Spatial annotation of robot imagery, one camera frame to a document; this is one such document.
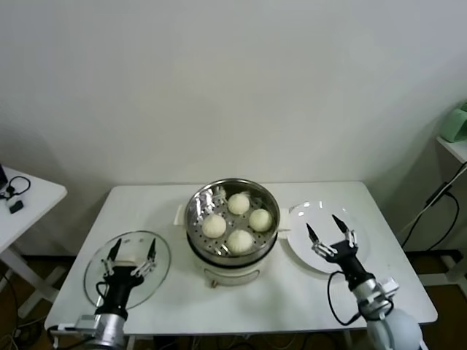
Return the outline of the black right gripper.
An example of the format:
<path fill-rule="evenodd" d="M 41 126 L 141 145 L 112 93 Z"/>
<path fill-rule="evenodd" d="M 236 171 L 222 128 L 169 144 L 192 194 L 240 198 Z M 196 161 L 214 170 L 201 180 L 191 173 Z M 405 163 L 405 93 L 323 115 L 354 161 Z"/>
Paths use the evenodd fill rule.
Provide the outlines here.
<path fill-rule="evenodd" d="M 328 246 L 320 241 L 311 225 L 306 223 L 309 239 L 312 242 L 312 250 L 321 257 L 325 257 L 328 263 L 337 264 L 345 276 L 348 287 L 355 289 L 364 282 L 374 279 L 374 275 L 369 273 L 357 258 L 358 247 L 355 231 L 349 229 L 345 222 L 336 215 L 332 214 L 332 218 L 347 242 L 338 242 Z"/>

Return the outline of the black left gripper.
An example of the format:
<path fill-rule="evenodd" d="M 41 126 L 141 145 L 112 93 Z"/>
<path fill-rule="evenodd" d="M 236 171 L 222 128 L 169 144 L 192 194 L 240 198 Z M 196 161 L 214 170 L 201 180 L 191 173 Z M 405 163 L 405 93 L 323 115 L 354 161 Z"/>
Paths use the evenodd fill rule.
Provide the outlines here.
<path fill-rule="evenodd" d="M 135 269 L 130 266 L 117 266 L 114 268 L 115 258 L 120 250 L 122 239 L 119 238 L 110 249 L 104 265 L 105 274 L 103 281 L 96 284 L 96 291 L 103 303 L 96 309 L 96 314 L 115 314 L 127 316 L 127 304 L 131 290 L 144 282 L 144 277 L 152 272 L 156 266 L 155 239 L 150 245 L 147 259 L 139 264 Z"/>

